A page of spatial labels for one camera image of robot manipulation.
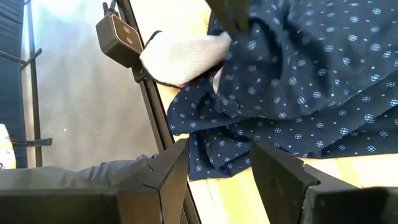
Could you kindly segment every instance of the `black bar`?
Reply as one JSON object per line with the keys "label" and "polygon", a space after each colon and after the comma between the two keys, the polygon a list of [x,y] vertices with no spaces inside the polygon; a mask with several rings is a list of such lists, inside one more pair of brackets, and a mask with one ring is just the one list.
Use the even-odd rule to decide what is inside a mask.
{"label": "black bar", "polygon": [[[137,30],[138,34],[141,36],[130,4],[130,0],[117,0],[117,4],[119,6],[121,19],[126,21],[126,23],[131,27],[135,28],[135,30]],[[157,85],[152,79],[148,78],[146,70],[143,69],[141,63],[139,63],[139,66],[132,67],[131,70],[135,81],[140,85],[144,103],[148,112],[149,121],[154,132],[156,144],[159,152],[162,152],[173,145],[174,139],[170,133],[169,126],[167,125],[165,111],[159,91],[157,89]],[[200,223],[200,217],[187,183],[187,192],[185,193],[180,224]]]}
{"label": "black bar", "polygon": [[11,141],[11,143],[13,147],[51,146],[52,138],[33,140],[33,141]]}
{"label": "black bar", "polygon": [[[29,32],[29,49],[30,49],[30,57],[32,58],[35,53],[35,37],[33,32],[33,18],[32,18],[32,3],[28,2],[26,5],[27,8],[27,26]],[[32,82],[32,107],[33,107],[33,127],[34,127],[34,139],[41,139],[40,136],[40,113],[39,113],[39,94],[37,90],[37,71],[36,71],[36,60],[33,59],[30,62],[30,74],[31,74],[31,82]],[[35,148],[35,158],[36,158],[36,167],[43,166],[43,157],[42,157],[42,147],[38,146]]]}
{"label": "black bar", "polygon": [[13,56],[12,54],[9,54],[5,51],[0,50],[0,56],[6,57],[8,59],[14,60],[16,62],[21,62],[24,63],[19,57]]}
{"label": "black bar", "polygon": [[30,55],[29,59],[26,60],[26,62],[22,62],[21,70],[26,68],[26,66],[28,66],[32,61],[34,61],[37,58],[37,56],[39,56],[42,52],[43,52],[42,49],[38,49],[38,51],[36,51],[33,55]]}

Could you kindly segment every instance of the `black metal bracket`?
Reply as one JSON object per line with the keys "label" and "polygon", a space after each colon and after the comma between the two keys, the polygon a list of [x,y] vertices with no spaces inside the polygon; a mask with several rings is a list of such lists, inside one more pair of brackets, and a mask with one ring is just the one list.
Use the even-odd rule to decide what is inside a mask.
{"label": "black metal bracket", "polygon": [[[142,41],[141,33],[134,16],[130,0],[116,0],[119,8],[119,14],[123,21],[134,28]],[[163,108],[162,100],[157,89],[155,81],[148,77],[148,73],[141,61],[136,61],[131,68],[135,81],[139,84],[144,98],[144,103],[148,112],[149,121],[154,132],[155,140],[159,152],[163,152],[174,144],[173,136],[167,125],[166,115]],[[183,210],[181,214],[180,224],[200,224],[200,217],[195,206],[189,185],[187,183],[187,192],[185,194]]]}
{"label": "black metal bracket", "polygon": [[8,59],[17,61],[21,63],[21,70],[25,69],[26,66],[28,66],[33,60],[35,60],[37,58],[37,56],[39,56],[41,53],[43,52],[43,50],[40,48],[38,51],[36,51],[34,54],[32,54],[32,56],[30,56],[28,58],[28,60],[22,60],[19,57],[16,57],[12,54],[9,54],[5,51],[0,50],[0,56],[6,57]]}
{"label": "black metal bracket", "polygon": [[359,189],[260,141],[251,161],[271,224],[398,223],[397,187]]}
{"label": "black metal bracket", "polygon": [[[35,49],[35,37],[34,37],[34,27],[33,27],[33,15],[32,15],[32,3],[30,0],[25,2],[26,13],[27,13],[27,28],[29,33],[29,55],[30,59],[30,80],[32,83],[32,109],[33,109],[33,127],[34,127],[34,139],[42,139],[40,131],[40,111],[39,111],[39,88],[37,85],[37,69],[35,58],[41,54],[42,50]],[[35,148],[35,161],[36,167],[43,166],[43,155],[41,146]]]}
{"label": "black metal bracket", "polygon": [[32,141],[11,141],[13,147],[39,147],[39,146],[51,146],[52,138],[39,139]]}

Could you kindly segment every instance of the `white object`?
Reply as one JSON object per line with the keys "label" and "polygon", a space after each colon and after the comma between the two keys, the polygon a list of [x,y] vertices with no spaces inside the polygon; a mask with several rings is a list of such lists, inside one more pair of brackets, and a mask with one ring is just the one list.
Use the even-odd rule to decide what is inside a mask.
{"label": "white object", "polygon": [[214,93],[218,93],[218,86],[220,85],[221,72],[223,72],[223,68],[218,70],[216,75],[213,77],[213,90],[214,90]]}
{"label": "white object", "polygon": [[161,83],[184,86],[222,61],[231,38],[214,35],[158,33],[141,53],[142,64]]}
{"label": "white object", "polygon": [[16,158],[6,126],[0,124],[0,170],[15,169]]}

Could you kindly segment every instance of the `white glove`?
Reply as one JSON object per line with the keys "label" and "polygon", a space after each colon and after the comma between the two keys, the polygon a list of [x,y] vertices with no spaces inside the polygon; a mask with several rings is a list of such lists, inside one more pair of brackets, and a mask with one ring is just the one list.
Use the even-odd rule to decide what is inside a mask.
{"label": "white glove", "polygon": [[230,43],[226,32],[219,36],[159,32],[140,59],[155,81],[182,87],[223,60]]}

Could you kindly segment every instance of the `navy blue fabric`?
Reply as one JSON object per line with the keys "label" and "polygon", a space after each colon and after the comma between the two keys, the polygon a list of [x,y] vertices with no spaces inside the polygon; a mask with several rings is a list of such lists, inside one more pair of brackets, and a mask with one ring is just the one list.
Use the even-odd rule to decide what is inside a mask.
{"label": "navy blue fabric", "polygon": [[[318,159],[398,152],[397,2],[257,0],[250,13],[223,64],[170,104],[190,179],[248,168],[252,139]],[[222,30],[212,16],[208,33]]]}
{"label": "navy blue fabric", "polygon": [[[21,57],[24,1],[0,1],[0,50]],[[0,55],[0,123],[12,140],[25,141],[21,63]],[[14,149],[17,168],[27,168],[26,148]]]}

